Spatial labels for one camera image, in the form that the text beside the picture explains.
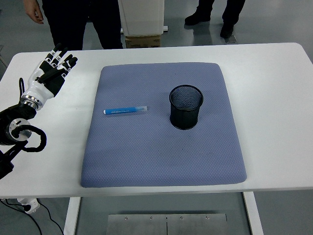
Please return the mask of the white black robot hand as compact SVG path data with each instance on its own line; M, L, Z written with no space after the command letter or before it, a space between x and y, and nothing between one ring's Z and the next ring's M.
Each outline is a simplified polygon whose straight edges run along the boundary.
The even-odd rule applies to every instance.
M63 58L67 51L67 48L62 48L62 44L58 43L47 54L28 79L28 88L21 94L20 103L32 105L39 110L47 100L57 95L78 60L72 54Z

